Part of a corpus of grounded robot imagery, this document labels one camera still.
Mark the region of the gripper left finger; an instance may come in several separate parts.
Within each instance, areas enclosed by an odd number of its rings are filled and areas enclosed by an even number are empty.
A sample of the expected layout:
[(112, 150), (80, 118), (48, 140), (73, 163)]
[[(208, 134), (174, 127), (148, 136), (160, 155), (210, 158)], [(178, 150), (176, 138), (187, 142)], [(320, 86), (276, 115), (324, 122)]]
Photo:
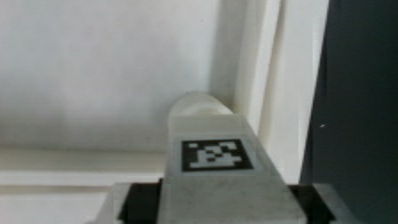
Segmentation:
[(87, 224), (157, 224), (162, 181), (116, 183)]

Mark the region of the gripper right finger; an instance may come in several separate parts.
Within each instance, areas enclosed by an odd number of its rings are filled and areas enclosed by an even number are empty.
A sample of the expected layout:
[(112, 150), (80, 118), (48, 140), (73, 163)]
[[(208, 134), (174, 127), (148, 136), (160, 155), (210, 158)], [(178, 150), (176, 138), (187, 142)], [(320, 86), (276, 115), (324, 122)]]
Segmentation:
[(306, 213), (308, 224), (359, 224), (359, 219), (329, 184), (297, 184), (288, 188)]

